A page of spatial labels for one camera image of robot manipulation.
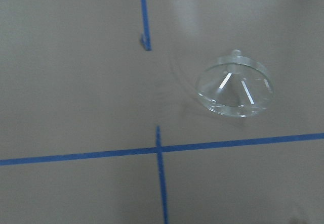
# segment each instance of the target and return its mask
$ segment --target transparent object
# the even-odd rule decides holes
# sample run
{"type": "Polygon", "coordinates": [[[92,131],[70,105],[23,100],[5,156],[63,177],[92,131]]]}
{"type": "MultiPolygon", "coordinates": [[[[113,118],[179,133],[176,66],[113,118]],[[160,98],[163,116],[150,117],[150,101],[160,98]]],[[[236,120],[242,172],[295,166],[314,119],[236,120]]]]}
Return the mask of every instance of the transparent object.
{"type": "Polygon", "coordinates": [[[265,110],[273,97],[267,69],[241,56],[239,50],[219,57],[197,80],[201,103],[209,110],[232,117],[253,116],[265,110]]]}

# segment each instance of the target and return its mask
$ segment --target gray surface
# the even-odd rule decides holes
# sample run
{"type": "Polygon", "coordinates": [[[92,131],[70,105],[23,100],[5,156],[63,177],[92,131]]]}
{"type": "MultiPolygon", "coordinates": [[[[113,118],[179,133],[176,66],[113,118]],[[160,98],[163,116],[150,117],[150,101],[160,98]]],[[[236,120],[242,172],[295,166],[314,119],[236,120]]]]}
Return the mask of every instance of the gray surface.
{"type": "MultiPolygon", "coordinates": [[[[148,0],[146,52],[140,0],[0,0],[0,159],[153,147],[157,124],[163,145],[324,132],[323,7],[148,0]],[[191,87],[232,49],[272,74],[275,99],[253,118],[213,114],[191,87]]],[[[167,153],[170,224],[322,224],[323,150],[167,153]]],[[[161,223],[155,158],[1,167],[0,222],[161,223]]]]}
{"type": "Polygon", "coordinates": [[[154,155],[1,167],[0,223],[163,223],[154,155]]]}

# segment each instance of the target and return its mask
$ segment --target blue tape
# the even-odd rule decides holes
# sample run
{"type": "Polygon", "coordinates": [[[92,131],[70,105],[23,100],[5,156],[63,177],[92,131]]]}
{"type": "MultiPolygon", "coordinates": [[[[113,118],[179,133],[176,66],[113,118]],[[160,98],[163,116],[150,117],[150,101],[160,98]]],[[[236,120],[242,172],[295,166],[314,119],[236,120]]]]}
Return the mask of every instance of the blue tape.
{"type": "Polygon", "coordinates": [[[238,147],[238,146],[250,146],[250,145],[261,145],[261,144],[273,144],[273,143],[284,143],[284,142],[299,142],[299,141],[310,141],[324,139],[324,133],[296,135],[296,136],[285,136],[285,137],[268,137],[248,140],[236,140],[236,141],[224,141],[224,142],[209,142],[209,143],[197,143],[177,146],[165,146],[162,147],[163,152],[178,152],[178,151],[189,151],[209,148],[222,148],[222,147],[238,147]]]}
{"type": "Polygon", "coordinates": [[[90,152],[90,153],[80,153],[80,154],[45,156],[45,157],[15,158],[15,159],[0,160],[0,166],[40,163],[40,162],[70,161],[70,160],[101,158],[101,157],[141,155],[141,154],[151,154],[155,152],[156,152],[156,148],[152,147],[152,148],[138,148],[138,149],[116,150],[116,151],[106,151],[106,152],[90,152]]]}
{"type": "Polygon", "coordinates": [[[168,218],[168,206],[167,206],[167,185],[166,185],[166,178],[164,173],[161,135],[160,135],[159,126],[156,127],[156,155],[157,155],[158,175],[160,179],[164,224],[168,224],[169,218],[168,218]]]}
{"type": "Polygon", "coordinates": [[[142,34],[141,42],[147,51],[151,51],[151,37],[150,37],[150,28],[148,22],[148,13],[147,13],[147,5],[146,0],[141,0],[142,5],[142,17],[143,17],[143,28],[144,34],[142,34]]]}

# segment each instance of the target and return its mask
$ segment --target blue tape strip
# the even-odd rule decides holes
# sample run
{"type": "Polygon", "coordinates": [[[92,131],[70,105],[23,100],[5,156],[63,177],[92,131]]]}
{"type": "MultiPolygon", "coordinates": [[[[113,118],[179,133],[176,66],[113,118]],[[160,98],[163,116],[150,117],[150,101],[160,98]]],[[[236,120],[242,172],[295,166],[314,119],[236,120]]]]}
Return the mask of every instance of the blue tape strip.
{"type": "Polygon", "coordinates": [[[151,51],[151,37],[150,37],[150,28],[148,23],[148,13],[147,13],[147,5],[146,0],[141,0],[142,5],[142,17],[143,17],[143,28],[144,34],[142,34],[141,42],[147,51],[151,51]]]}
{"type": "Polygon", "coordinates": [[[162,147],[163,152],[178,152],[189,151],[209,148],[221,148],[221,147],[237,147],[237,146],[249,146],[249,145],[261,145],[261,144],[273,144],[284,142],[299,142],[324,139],[324,133],[315,133],[307,135],[285,136],[285,137],[268,137],[248,140],[236,140],[225,142],[209,142],[209,143],[197,143],[177,146],[165,146],[162,147]]]}
{"type": "Polygon", "coordinates": [[[162,147],[161,147],[161,135],[160,135],[160,127],[159,126],[156,127],[156,155],[157,155],[158,175],[159,175],[159,179],[160,179],[164,224],[168,224],[169,218],[168,218],[168,206],[167,206],[167,185],[166,185],[166,178],[165,178],[165,173],[164,173],[163,155],[162,155],[162,147]]]}
{"type": "Polygon", "coordinates": [[[90,153],[80,153],[80,154],[56,155],[56,156],[45,156],[45,157],[5,159],[5,160],[0,160],[0,166],[39,163],[39,162],[70,161],[70,160],[101,158],[101,157],[141,155],[141,154],[151,154],[151,153],[156,153],[156,147],[138,148],[138,149],[129,149],[129,150],[116,150],[116,151],[106,151],[106,152],[90,152],[90,153]]]}

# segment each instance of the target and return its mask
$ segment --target vertical blue line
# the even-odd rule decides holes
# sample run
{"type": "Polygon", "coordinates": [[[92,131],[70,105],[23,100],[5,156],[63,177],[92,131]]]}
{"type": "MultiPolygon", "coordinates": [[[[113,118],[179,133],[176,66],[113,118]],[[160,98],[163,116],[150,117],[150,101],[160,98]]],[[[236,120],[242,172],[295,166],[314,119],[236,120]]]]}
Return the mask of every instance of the vertical blue line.
{"type": "Polygon", "coordinates": [[[163,154],[162,154],[162,147],[161,147],[161,135],[160,135],[160,127],[159,126],[156,127],[156,154],[157,154],[158,175],[160,178],[164,224],[168,224],[169,219],[168,219],[168,206],[167,206],[167,186],[166,186],[166,178],[165,178],[165,173],[164,173],[163,154]]]}
{"type": "Polygon", "coordinates": [[[151,38],[150,38],[150,28],[148,23],[148,13],[146,0],[141,0],[142,4],[142,17],[143,17],[143,27],[144,34],[142,34],[141,42],[147,51],[151,51],[151,38]]]}

